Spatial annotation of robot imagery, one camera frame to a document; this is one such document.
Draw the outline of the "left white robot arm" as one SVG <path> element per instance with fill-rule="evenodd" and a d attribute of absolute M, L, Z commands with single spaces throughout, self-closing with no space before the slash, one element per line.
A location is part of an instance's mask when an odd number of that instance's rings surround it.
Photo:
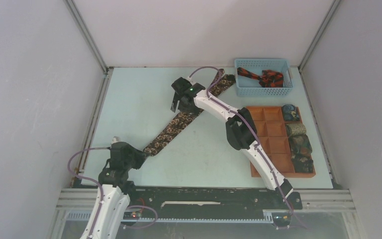
<path fill-rule="evenodd" d="M 82 239 L 113 239 L 116 237 L 123 214 L 137 202 L 135 185 L 129 181 L 129 171 L 140 169 L 149 157 L 118 136 L 112 138 L 109 159 L 95 182 L 98 188 L 96 200 Z"/>

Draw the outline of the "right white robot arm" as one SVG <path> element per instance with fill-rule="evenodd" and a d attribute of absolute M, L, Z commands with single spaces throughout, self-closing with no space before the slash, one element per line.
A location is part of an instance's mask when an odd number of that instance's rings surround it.
<path fill-rule="evenodd" d="M 226 138 L 230 146 L 246 155 L 261 175 L 265 187 L 272 191 L 269 195 L 271 205 L 275 208 L 284 207 L 289 202 L 293 187 L 263 149 L 249 110 L 228 105 L 203 85 L 194 83 L 189 78 L 178 78 L 171 86 L 175 91 L 171 111 L 179 110 L 195 115 L 203 110 L 225 123 Z"/>

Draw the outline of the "brown floral tie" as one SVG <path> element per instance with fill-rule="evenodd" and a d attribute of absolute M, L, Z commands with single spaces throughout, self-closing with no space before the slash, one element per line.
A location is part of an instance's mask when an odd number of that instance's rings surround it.
<path fill-rule="evenodd" d="M 225 73 L 224 69 L 220 69 L 220 73 Z M 215 97 L 219 97 L 223 92 L 228 90 L 236 83 L 234 75 L 224 74 L 222 77 L 220 77 L 220 73 L 216 74 L 215 78 L 211 82 L 215 83 L 215 85 L 209 89 L 209 92 Z M 159 133 L 159 135 L 144 148 L 144 152 L 150 156 L 155 156 L 160 153 L 202 112 L 203 110 L 199 110 L 196 115 L 179 112 Z"/>

